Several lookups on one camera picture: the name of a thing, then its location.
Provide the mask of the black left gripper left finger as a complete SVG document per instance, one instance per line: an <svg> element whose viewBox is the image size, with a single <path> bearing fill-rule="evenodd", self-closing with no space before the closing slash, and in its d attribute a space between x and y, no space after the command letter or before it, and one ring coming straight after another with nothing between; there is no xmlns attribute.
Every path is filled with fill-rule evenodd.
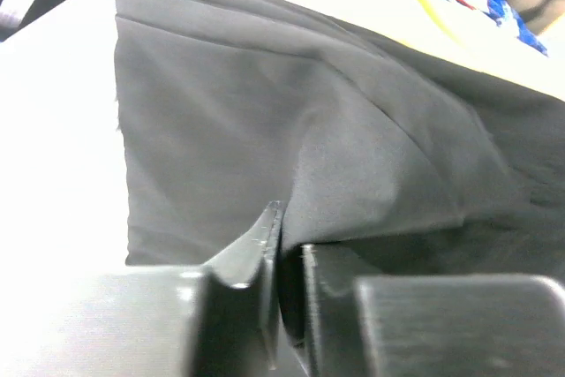
<svg viewBox="0 0 565 377"><path fill-rule="evenodd" d="M204 264L206 303L193 348L195 371L275 368L282 215L280 202L269 203L246 233Z"/></svg>

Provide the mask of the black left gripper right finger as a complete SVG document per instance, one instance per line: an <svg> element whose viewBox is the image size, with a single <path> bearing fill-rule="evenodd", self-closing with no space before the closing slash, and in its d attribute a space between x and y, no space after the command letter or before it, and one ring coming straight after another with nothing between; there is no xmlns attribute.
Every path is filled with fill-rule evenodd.
<svg viewBox="0 0 565 377"><path fill-rule="evenodd" d="M311 376L382 376L379 352L365 334L357 279L381 271L348 247L304 245L307 369Z"/></svg>

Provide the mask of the black trousers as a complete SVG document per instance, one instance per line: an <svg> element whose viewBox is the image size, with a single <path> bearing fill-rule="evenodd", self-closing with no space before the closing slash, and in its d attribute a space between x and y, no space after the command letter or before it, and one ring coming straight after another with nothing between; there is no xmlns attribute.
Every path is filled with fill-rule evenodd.
<svg viewBox="0 0 565 377"><path fill-rule="evenodd" d="M520 42L446 60L285 0L115 0L129 266L194 265L279 214L392 275L564 278L564 88Z"/></svg>

